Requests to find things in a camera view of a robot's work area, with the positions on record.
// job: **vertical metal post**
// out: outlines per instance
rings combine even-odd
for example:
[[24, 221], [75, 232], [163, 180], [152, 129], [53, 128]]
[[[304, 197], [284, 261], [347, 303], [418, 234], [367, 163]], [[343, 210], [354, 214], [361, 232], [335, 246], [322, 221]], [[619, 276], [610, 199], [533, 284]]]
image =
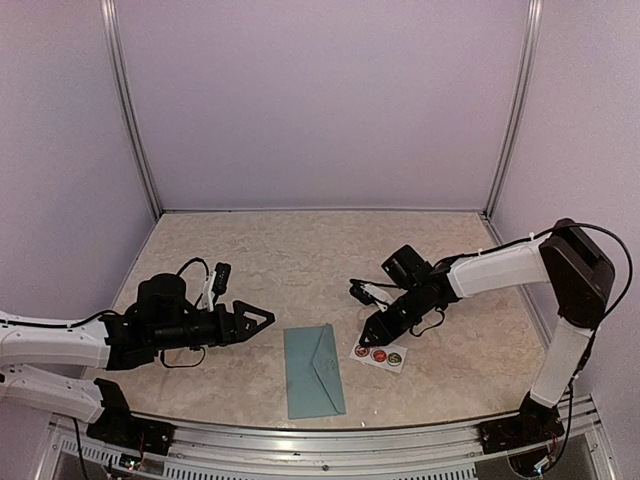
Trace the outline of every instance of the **vertical metal post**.
[[522, 47], [522, 55], [520, 57], [520, 67], [518, 69], [518, 77], [516, 80], [516, 91], [511, 103], [511, 111], [509, 113], [509, 122], [507, 123], [507, 131], [500, 148], [500, 160], [496, 169], [489, 198], [485, 208], [485, 214], [489, 221], [495, 213], [505, 179], [513, 149], [520, 128], [520, 121], [524, 111], [524, 104], [529, 89], [529, 81], [533, 70], [533, 61], [535, 58], [536, 44], [538, 43], [538, 32], [540, 30], [540, 17], [542, 15], [542, 0], [529, 0], [529, 12], [527, 16], [527, 26]]
[[140, 129], [133, 109], [131, 101], [131, 92], [129, 91], [129, 82], [127, 81], [127, 71], [124, 65], [124, 56], [122, 53], [122, 43], [120, 41], [120, 33], [118, 31], [118, 16], [114, 0], [100, 0], [102, 8], [102, 19], [107, 37], [107, 48], [111, 58], [111, 66], [116, 81], [118, 98], [120, 100], [120, 108], [122, 116], [127, 127], [131, 149], [138, 168], [140, 180], [144, 187], [145, 196], [149, 203], [149, 208], [156, 221], [160, 219], [163, 213], [162, 204], [158, 195], [158, 190], [153, 181], [153, 175], [147, 162], [147, 156], [142, 146], [142, 138], [140, 137]]

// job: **round sticker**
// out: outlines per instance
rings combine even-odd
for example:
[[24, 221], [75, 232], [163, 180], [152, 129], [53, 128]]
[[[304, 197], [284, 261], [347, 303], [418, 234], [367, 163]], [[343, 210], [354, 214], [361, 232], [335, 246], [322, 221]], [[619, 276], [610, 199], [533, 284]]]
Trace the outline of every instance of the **round sticker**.
[[382, 363], [387, 359], [387, 353], [384, 350], [374, 350], [371, 353], [374, 362]]
[[391, 352], [387, 357], [387, 363], [392, 367], [397, 367], [402, 363], [402, 356], [399, 353]]
[[361, 347], [360, 345], [356, 345], [354, 352], [358, 357], [366, 357], [367, 355], [369, 355], [369, 347]]

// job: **envelope flap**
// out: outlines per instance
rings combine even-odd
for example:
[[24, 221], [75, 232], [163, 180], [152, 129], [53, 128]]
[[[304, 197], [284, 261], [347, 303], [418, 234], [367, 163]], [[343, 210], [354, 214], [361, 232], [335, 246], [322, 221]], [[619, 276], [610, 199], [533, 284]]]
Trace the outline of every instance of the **envelope flap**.
[[323, 327], [311, 363], [336, 411], [346, 413], [342, 381], [340, 380], [338, 353], [331, 325]]

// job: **red sticker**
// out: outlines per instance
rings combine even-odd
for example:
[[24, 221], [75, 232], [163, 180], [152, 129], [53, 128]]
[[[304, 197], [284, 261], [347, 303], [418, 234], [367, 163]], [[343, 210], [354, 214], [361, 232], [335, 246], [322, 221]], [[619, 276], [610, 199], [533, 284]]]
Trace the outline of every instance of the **red sticker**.
[[360, 345], [356, 345], [354, 353], [358, 357], [366, 357], [367, 355], [369, 355], [369, 347], [361, 347]]
[[384, 350], [374, 350], [371, 358], [374, 362], [382, 363], [387, 359], [387, 353]]

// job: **beige table surface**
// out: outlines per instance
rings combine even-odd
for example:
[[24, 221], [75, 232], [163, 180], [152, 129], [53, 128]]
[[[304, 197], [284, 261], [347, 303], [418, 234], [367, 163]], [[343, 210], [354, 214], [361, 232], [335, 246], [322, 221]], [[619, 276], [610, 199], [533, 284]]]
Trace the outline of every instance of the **beige table surface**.
[[[423, 212], [257, 212], [167, 214], [136, 262], [116, 309], [135, 301], [139, 282], [175, 272], [200, 256], [232, 265], [222, 301], [243, 300], [276, 315], [250, 341], [209, 349], [202, 365], [167, 370], [155, 364], [99, 372], [118, 382], [134, 411], [212, 423], [295, 428], [360, 428], [459, 420], [516, 409], [543, 359], [543, 349], [515, 289], [452, 304], [446, 322], [422, 338], [404, 335], [401, 374], [349, 359], [374, 311], [349, 295], [349, 278], [388, 281], [380, 264], [411, 244], [434, 263], [490, 247], [479, 217]], [[185, 273], [188, 297], [202, 270]], [[432, 313], [427, 322], [439, 317]], [[283, 329], [334, 327], [347, 414], [287, 418]], [[167, 361], [193, 362], [176, 351]]]

